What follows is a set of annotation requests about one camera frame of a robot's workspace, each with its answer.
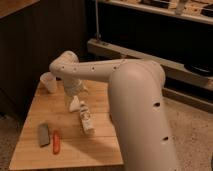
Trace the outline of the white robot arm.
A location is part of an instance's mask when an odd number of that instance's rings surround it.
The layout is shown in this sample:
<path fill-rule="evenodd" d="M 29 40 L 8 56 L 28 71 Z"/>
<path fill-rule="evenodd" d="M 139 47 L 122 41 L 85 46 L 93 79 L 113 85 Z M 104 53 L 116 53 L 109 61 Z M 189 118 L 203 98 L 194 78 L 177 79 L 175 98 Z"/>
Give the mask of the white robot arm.
<path fill-rule="evenodd" d="M 110 115 L 125 171 L 181 171 L 165 114 L 165 72 L 153 60 L 116 59 L 81 62 L 66 51 L 49 65 L 67 95 L 84 80 L 107 84 Z"/>

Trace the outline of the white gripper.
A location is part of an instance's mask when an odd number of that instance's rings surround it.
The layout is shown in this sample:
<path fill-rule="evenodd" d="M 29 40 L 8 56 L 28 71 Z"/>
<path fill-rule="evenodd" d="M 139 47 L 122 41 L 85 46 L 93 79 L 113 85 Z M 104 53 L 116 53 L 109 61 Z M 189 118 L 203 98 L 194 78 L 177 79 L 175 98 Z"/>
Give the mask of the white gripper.
<path fill-rule="evenodd" d="M 70 80 L 64 80 L 64 91 L 68 96 L 65 96 L 65 105 L 67 108 L 69 108 L 72 97 L 78 95 L 80 92 L 81 96 L 88 96 L 89 92 L 86 86 L 83 84 L 83 82 L 80 79 L 70 79 Z"/>

